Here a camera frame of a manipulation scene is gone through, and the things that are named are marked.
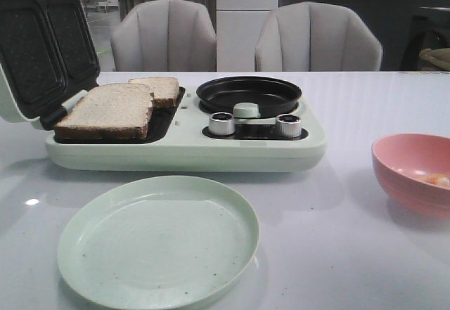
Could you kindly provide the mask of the white bread slice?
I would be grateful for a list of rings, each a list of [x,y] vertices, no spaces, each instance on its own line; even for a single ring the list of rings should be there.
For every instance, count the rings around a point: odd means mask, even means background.
[[[62,139],[143,139],[152,111],[146,85],[106,84],[90,90],[53,130]]]
[[[176,105],[179,96],[179,82],[175,77],[144,77],[130,79],[130,83],[144,84],[153,97],[156,108],[171,108]]]

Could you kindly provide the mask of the pink bowl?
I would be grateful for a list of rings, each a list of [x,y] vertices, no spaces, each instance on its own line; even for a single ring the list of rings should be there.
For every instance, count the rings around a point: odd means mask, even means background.
[[[428,134],[394,134],[372,145],[376,179],[388,196],[415,212],[449,218],[449,188],[426,183],[421,177],[449,177],[449,138]]]

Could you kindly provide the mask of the mint green sandwich maker lid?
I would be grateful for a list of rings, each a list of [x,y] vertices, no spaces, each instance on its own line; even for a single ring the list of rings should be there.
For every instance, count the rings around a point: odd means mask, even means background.
[[[51,130],[100,65],[80,0],[1,0],[1,117]]]

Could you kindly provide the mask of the orange cooked shrimp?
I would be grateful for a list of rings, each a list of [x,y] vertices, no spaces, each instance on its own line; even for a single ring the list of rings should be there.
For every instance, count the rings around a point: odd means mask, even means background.
[[[434,174],[426,174],[421,177],[421,180],[440,187],[449,188],[450,180],[449,177],[445,174],[434,173]]]

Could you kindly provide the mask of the mint green breakfast maker base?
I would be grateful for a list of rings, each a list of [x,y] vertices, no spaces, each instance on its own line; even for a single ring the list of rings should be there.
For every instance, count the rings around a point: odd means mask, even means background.
[[[304,99],[297,140],[218,139],[203,133],[209,115],[192,86],[182,90],[167,133],[150,143],[59,143],[50,135],[46,150],[69,169],[163,172],[298,172],[316,166],[326,152],[326,134]]]

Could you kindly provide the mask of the silver control knob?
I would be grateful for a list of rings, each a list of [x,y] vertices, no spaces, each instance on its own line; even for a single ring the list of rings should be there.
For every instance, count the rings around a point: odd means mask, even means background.
[[[229,112],[212,113],[209,118],[208,131],[216,136],[230,136],[234,134],[234,116]]]
[[[282,114],[276,117],[276,134],[284,138],[297,138],[302,133],[302,119],[297,115]]]

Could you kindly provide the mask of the right silver control knob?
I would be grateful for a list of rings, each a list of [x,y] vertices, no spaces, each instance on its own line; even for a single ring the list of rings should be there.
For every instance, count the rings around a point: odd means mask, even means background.
[[[302,133],[302,119],[297,115],[282,114],[276,117],[276,134],[284,138],[297,138]]]

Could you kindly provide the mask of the black round frying pan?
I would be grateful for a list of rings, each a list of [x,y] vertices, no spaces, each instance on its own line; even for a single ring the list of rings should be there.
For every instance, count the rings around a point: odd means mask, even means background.
[[[261,118],[292,112],[302,96],[297,85],[270,77],[235,76],[213,79],[196,90],[207,112],[232,113],[238,103],[255,103]]]

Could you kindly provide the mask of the mint green round plate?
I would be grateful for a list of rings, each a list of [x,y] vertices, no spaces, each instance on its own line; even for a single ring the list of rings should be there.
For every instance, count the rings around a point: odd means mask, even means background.
[[[64,281],[114,309],[197,309],[236,284],[259,242],[252,205],[222,183],[158,176],[98,196],[57,250]]]

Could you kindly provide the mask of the left beige upholstered chair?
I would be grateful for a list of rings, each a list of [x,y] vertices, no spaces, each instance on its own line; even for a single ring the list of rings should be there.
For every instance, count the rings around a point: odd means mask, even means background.
[[[110,40],[120,72],[214,72],[217,37],[207,8],[184,0],[135,6]]]

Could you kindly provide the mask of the beige upholstered chair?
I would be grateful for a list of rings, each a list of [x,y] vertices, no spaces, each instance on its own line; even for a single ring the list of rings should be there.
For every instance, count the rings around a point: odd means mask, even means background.
[[[135,6],[110,40],[120,72],[214,72],[217,37],[207,8],[184,0]]]
[[[301,2],[272,10],[255,47],[260,72],[378,71],[383,47],[344,6]]]

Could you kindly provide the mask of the right beige upholstered chair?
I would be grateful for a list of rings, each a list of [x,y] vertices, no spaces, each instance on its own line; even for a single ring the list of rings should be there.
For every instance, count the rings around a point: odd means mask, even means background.
[[[383,47],[344,6],[301,2],[272,10],[255,47],[260,72],[378,71]]]

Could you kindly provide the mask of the white cabinet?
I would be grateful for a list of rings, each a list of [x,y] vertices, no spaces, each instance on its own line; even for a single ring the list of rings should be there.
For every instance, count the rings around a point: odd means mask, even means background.
[[[262,25],[278,0],[216,0],[217,69],[255,70],[255,47]]]

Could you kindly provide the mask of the grey counter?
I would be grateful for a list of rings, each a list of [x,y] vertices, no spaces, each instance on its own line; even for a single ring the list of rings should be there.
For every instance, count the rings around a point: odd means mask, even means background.
[[[421,50],[449,47],[449,0],[278,0],[278,5],[303,1],[357,13],[382,44],[383,71],[418,70]]]

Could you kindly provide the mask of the beige basket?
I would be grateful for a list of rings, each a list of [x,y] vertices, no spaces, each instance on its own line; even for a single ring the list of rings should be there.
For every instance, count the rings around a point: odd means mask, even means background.
[[[419,57],[440,70],[449,71],[449,48],[423,49]]]

